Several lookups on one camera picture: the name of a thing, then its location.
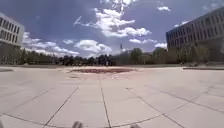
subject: office building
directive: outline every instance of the office building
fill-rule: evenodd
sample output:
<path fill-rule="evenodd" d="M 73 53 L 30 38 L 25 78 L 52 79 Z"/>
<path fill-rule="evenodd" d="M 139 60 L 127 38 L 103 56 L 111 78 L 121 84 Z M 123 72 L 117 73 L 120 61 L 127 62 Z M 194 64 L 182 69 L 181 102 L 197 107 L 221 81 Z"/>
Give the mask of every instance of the office building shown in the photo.
<path fill-rule="evenodd" d="M 0 64 L 17 63 L 15 51 L 21 47 L 24 30 L 23 25 L 0 13 Z"/>
<path fill-rule="evenodd" d="M 167 47 L 181 48 L 194 44 L 209 44 L 213 51 L 224 49 L 224 7 L 166 33 Z"/>

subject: paved plaza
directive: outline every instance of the paved plaza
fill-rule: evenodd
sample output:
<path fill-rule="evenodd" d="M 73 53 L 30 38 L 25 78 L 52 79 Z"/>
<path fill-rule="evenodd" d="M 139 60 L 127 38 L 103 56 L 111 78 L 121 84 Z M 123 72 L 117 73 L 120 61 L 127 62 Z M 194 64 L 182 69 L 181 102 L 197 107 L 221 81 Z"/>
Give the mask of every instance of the paved plaza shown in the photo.
<path fill-rule="evenodd" d="M 223 128 L 224 71 L 138 68 L 86 74 L 69 68 L 0 72 L 4 128 Z"/>

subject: courtyard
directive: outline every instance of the courtyard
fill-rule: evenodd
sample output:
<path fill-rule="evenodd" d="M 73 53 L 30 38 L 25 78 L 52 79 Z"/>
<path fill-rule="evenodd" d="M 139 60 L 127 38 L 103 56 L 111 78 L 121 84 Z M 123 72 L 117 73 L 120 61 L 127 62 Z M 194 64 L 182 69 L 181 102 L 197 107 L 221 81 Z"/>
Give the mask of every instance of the courtyard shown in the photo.
<path fill-rule="evenodd" d="M 89 128 L 224 127 L 224 71 L 12 69 L 0 72 L 4 128 L 71 128 L 75 121 Z"/>

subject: blue sky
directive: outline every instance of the blue sky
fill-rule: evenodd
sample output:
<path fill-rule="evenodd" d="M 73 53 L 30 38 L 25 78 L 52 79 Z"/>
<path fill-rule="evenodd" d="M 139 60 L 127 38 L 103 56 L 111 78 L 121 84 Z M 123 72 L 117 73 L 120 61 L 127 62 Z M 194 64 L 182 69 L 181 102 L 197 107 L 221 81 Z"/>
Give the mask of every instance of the blue sky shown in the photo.
<path fill-rule="evenodd" d="M 165 32 L 224 6 L 223 0 L 0 0 L 26 27 L 23 46 L 46 54 L 97 56 L 166 47 Z"/>

